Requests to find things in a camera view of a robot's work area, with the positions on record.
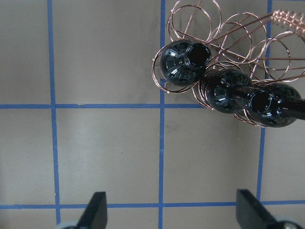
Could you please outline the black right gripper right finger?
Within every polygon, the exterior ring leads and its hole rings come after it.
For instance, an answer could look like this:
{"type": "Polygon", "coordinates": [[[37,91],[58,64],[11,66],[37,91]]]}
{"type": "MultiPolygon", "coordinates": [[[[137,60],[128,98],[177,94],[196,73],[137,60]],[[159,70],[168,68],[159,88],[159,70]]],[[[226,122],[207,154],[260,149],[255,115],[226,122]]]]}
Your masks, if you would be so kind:
{"type": "Polygon", "coordinates": [[[248,189],[236,191],[236,219],[242,229],[284,229],[248,189]]]}

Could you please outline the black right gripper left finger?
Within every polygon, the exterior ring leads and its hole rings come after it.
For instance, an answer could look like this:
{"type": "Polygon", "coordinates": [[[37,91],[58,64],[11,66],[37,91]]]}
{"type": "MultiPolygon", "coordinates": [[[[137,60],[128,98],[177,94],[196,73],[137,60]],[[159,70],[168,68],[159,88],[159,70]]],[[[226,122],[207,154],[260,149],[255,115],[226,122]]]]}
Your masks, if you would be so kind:
{"type": "Polygon", "coordinates": [[[76,229],[105,229],[107,226],[106,192],[95,192],[84,213],[76,224],[76,229]]]}

